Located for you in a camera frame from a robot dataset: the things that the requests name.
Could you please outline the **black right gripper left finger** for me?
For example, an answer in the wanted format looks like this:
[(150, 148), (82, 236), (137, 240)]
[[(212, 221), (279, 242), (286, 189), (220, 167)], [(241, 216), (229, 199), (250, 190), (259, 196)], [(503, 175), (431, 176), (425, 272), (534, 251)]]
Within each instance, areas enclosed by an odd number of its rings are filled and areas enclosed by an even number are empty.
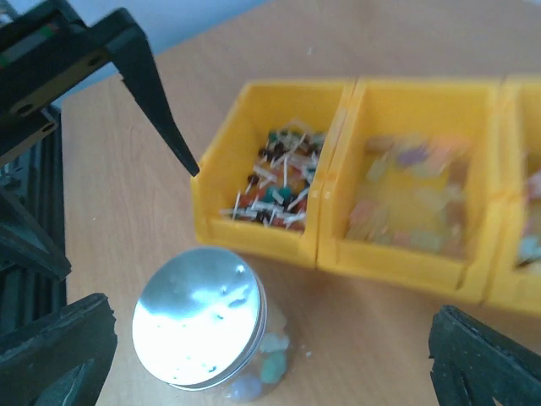
[(94, 405), (117, 348), (105, 294), (1, 337), (2, 405)]

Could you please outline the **round clear cup lid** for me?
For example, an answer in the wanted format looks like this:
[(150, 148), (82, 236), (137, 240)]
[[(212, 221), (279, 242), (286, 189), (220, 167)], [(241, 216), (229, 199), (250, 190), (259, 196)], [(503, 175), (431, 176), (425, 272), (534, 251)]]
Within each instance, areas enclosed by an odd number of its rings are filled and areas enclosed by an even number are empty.
[(150, 278), (134, 309), (132, 338), (154, 377), (198, 392), (249, 363), (266, 320), (265, 290), (249, 264), (230, 250), (200, 247)]

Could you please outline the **yellow bin with lollipops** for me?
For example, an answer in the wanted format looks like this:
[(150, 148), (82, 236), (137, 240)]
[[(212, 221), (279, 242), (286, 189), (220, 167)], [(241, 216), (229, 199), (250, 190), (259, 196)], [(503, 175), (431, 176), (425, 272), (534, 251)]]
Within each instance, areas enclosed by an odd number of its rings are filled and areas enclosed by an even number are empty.
[(248, 82), (192, 179), (197, 239), (312, 268), (354, 80)]

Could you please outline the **yellow bin with star candies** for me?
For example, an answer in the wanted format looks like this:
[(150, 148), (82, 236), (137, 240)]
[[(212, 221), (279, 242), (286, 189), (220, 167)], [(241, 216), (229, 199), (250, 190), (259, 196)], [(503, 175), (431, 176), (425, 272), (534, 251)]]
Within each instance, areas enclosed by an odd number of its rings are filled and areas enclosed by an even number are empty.
[(528, 196), (528, 179), (540, 173), (540, 78), (508, 78), (498, 114), (500, 231), (484, 303), (540, 316), (540, 263), (524, 259), (528, 237), (540, 237), (540, 199)]

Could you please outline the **clear plastic cup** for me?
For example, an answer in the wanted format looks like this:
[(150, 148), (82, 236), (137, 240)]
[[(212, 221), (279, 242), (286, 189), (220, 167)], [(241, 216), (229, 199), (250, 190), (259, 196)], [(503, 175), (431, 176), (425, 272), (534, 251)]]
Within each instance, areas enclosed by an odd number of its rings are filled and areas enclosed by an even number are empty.
[(275, 301), (266, 295), (261, 304), (253, 342), (225, 375), (197, 385), (171, 386), (184, 392), (207, 392), (234, 403), (253, 402), (274, 390), (289, 369), (292, 335), (287, 318)]

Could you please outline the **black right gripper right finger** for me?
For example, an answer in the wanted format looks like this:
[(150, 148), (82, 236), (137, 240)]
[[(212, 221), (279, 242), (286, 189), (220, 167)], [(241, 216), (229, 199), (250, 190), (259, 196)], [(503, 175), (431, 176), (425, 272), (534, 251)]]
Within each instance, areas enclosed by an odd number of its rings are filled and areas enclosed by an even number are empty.
[(457, 307), (434, 315), (428, 344), (440, 405), (540, 404), (540, 356)]

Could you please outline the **yellow bin with popsicle candies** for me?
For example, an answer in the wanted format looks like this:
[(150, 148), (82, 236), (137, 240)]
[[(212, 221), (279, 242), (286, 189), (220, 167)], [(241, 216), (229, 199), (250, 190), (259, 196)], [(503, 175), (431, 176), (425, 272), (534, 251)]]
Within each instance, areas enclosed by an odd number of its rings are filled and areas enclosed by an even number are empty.
[(366, 79), (320, 198), (322, 270), (479, 304), (500, 230), (497, 80)]

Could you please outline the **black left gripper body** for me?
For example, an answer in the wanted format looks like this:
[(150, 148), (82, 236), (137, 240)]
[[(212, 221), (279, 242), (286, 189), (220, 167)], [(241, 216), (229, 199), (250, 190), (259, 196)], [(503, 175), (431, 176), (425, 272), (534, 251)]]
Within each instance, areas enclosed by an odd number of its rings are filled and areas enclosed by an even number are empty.
[(52, 102), (109, 57), (110, 17), (86, 24), (66, 1), (43, 1), (1, 28), (1, 163), (57, 129)]

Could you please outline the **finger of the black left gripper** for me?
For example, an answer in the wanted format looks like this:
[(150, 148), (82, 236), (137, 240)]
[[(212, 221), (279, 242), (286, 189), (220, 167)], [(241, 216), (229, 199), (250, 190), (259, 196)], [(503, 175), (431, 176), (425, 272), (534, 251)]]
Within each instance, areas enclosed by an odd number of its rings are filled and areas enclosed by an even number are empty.
[(199, 166), (176, 125), (146, 34), (125, 8), (92, 25), (87, 34), (106, 52), (107, 60), (122, 75), (123, 83), (191, 176)]
[(18, 266), (64, 280), (71, 264), (12, 193), (1, 189), (1, 257)]

